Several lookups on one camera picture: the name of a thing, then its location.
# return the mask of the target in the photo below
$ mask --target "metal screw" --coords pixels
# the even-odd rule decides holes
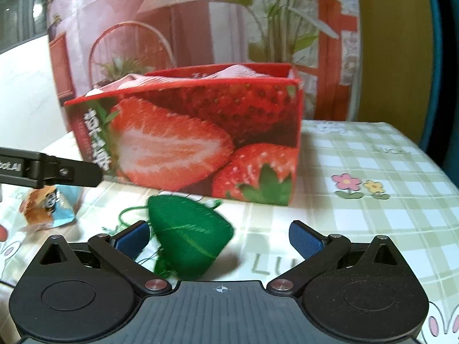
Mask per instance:
[[[168,283],[163,279],[150,279],[145,282],[145,288],[151,291],[161,291],[168,286]]]
[[[288,279],[276,279],[271,282],[271,287],[276,291],[288,291],[293,288],[293,282]]]
[[[67,168],[61,168],[61,170],[59,171],[59,173],[62,175],[62,176],[67,176],[68,175],[68,169]]]

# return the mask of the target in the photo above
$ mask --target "window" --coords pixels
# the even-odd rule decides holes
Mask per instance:
[[[46,34],[46,0],[0,0],[0,53]]]

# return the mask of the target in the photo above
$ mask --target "green plush toy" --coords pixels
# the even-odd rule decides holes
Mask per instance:
[[[197,280],[233,238],[234,229],[214,205],[175,195],[148,198],[148,223],[160,243],[153,272],[162,278]],[[134,207],[123,213],[145,207]]]

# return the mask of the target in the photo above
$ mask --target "silver bolt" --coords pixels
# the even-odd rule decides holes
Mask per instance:
[[[168,286],[168,283],[163,279],[150,279],[145,282],[145,288],[151,291],[161,291]]]
[[[271,287],[276,291],[289,291],[293,288],[293,282],[288,279],[276,279],[271,282]]]

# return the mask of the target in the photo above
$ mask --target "table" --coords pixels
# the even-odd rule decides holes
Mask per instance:
[[[44,150],[78,159],[73,135],[67,134]],[[345,183],[349,174],[353,185]],[[113,232],[121,210],[144,205],[151,195],[169,192],[103,182],[88,189],[77,221],[35,234],[18,230],[25,220],[17,212],[26,189],[3,186],[0,223],[9,238],[0,246],[2,279],[15,283],[37,250],[53,233],[68,242]],[[194,200],[207,198],[192,196]],[[377,234],[391,237],[422,283],[431,301],[440,336],[428,322],[419,340],[430,344],[457,343],[452,332],[459,315],[459,191],[417,146],[385,123],[303,121],[302,147],[295,195],[289,207],[223,201],[217,211],[235,227],[230,244],[206,274],[213,280],[261,280],[264,284],[302,261],[290,246],[288,227],[301,220],[323,234],[341,233],[353,242],[369,242]],[[129,223],[145,219],[146,211],[127,213]],[[6,255],[11,244],[20,245]],[[138,261],[152,268],[153,240]],[[18,339],[7,316],[10,290],[0,289],[0,334],[6,343]],[[445,329],[451,336],[443,335]]]

